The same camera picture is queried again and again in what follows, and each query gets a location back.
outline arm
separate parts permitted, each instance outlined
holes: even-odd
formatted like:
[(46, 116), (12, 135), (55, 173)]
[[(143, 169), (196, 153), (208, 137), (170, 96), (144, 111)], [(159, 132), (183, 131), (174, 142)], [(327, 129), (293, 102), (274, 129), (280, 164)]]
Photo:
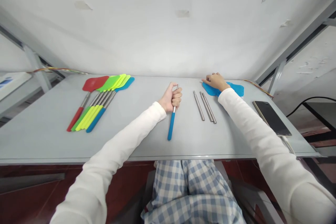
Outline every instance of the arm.
[(289, 153), (275, 132), (217, 77), (203, 80), (222, 93), (218, 101), (244, 134), (267, 184), (289, 223), (329, 223), (336, 211), (335, 198)]
[(166, 117), (166, 112), (180, 105), (182, 89), (172, 92), (176, 85), (171, 83), (159, 102), (154, 102), (83, 165), (83, 171), (69, 188), (64, 202), (57, 206), (52, 224), (105, 223), (105, 195), (112, 176), (155, 125)]

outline right hand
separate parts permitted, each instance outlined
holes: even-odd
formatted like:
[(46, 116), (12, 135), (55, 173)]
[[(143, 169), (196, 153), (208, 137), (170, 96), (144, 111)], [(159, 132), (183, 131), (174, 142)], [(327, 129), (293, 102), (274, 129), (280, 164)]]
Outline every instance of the right hand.
[(212, 75), (207, 75), (206, 79), (202, 79), (202, 81), (213, 88), (219, 89), (221, 92), (227, 88), (230, 88), (230, 85), (226, 83), (224, 78), (219, 73), (212, 73)]

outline blue checkered pants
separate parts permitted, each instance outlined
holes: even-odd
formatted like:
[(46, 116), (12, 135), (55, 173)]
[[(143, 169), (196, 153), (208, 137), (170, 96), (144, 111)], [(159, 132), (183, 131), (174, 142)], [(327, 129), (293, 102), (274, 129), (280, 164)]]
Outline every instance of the blue checkered pants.
[(145, 223), (245, 223), (213, 160), (158, 161)]

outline table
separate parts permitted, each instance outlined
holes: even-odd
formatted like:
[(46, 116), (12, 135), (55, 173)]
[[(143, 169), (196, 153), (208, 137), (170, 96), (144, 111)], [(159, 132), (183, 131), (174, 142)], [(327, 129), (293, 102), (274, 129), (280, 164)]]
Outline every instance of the table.
[[(199, 91), (200, 79), (143, 77), (114, 100), (91, 133), (67, 132), (69, 122), (86, 92), (88, 78), (101, 75), (73, 75), (61, 81), (39, 100), (0, 128), (0, 164), (81, 164), (98, 152), (104, 143), (128, 125), (154, 101), (159, 100), (169, 82), (183, 88), (180, 108), (176, 112), (173, 137), (167, 140), (170, 115), (149, 133), (133, 152), (129, 161), (173, 159), (251, 159), (254, 156), (243, 134), (235, 126), (217, 97), (206, 94), (217, 124), (209, 121)], [(245, 88), (244, 100), (269, 102), (293, 134), (289, 141), (297, 156), (320, 156), (306, 142), (271, 99), (250, 83), (228, 80)], [(193, 91), (200, 101), (205, 121), (196, 106)]]

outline smartphone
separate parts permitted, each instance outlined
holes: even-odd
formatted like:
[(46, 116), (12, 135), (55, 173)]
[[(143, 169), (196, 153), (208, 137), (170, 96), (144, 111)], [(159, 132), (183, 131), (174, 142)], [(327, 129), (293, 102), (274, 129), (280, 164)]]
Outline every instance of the smartphone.
[(254, 101), (253, 105), (264, 122), (267, 123), (278, 136), (289, 137), (292, 135), (268, 102)]

